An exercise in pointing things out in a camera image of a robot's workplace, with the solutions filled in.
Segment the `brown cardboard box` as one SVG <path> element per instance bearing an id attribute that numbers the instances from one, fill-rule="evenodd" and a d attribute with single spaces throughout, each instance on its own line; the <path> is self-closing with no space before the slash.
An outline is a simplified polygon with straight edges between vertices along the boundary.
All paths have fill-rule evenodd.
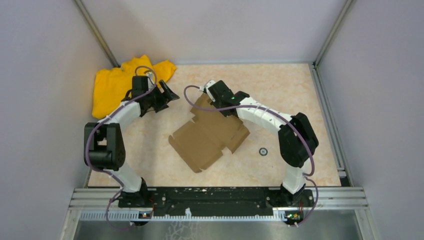
<path id="1" fill-rule="evenodd" d="M 191 120 L 173 132 L 168 142 L 194 173 L 214 164 L 225 148 L 235 153 L 250 134 L 243 121 L 235 116 L 196 107 L 190 112 Z"/>

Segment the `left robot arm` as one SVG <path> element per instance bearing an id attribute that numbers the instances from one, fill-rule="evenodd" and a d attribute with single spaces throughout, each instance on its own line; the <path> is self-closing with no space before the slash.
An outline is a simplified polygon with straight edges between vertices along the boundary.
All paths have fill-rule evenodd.
<path id="1" fill-rule="evenodd" d="M 118 107 L 97 122 L 84 127 L 84 163 L 93 171 L 107 174 L 120 186 L 111 201 L 120 208 L 150 207 L 153 198 L 146 181 L 126 163 L 123 132 L 148 111 L 162 111 L 180 97 L 163 80 L 151 76 L 133 76 Z"/>

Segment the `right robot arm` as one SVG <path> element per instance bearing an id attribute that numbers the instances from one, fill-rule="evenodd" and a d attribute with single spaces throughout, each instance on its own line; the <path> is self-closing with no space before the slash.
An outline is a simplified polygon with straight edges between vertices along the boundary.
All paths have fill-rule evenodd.
<path id="1" fill-rule="evenodd" d="M 222 80 L 210 80 L 200 90 L 223 116 L 252 122 L 278 137 L 279 152 L 287 164 L 281 199 L 295 206 L 305 191 L 306 178 L 315 173 L 314 153 L 319 146 L 308 117 L 302 112 L 290 115 L 274 110 L 246 92 L 233 92 Z"/>

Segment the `yellow shirt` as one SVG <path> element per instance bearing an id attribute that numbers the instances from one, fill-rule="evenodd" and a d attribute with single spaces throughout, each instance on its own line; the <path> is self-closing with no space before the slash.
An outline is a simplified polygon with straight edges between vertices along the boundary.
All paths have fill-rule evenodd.
<path id="1" fill-rule="evenodd" d="M 98 70 L 93 85 L 92 116 L 102 119 L 112 113 L 132 88 L 132 77 L 143 76 L 149 68 L 156 73 L 158 80 L 164 82 L 170 80 L 177 70 L 169 60 L 152 64 L 147 55 L 134 57 L 120 67 Z"/>

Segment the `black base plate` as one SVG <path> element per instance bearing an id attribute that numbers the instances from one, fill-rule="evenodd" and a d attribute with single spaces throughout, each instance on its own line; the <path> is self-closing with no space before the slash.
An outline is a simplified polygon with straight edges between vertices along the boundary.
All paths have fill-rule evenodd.
<path id="1" fill-rule="evenodd" d="M 280 187 L 156 187 L 122 192 L 120 208 L 151 208 L 155 217 L 254 217 L 271 216 L 273 208 L 312 207 L 312 190 L 305 189 L 300 201 L 282 201 Z"/>

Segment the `aluminium frame rail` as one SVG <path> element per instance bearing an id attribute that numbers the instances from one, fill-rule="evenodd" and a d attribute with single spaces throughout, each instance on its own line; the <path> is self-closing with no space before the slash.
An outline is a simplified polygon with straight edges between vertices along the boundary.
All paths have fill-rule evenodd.
<path id="1" fill-rule="evenodd" d="M 279 187 L 153 187 L 145 204 L 113 200 L 115 188 L 77 188 L 69 210 L 86 221 L 262 221 L 285 222 L 310 211 L 365 210 L 360 187 L 308 187 L 293 203 Z"/>

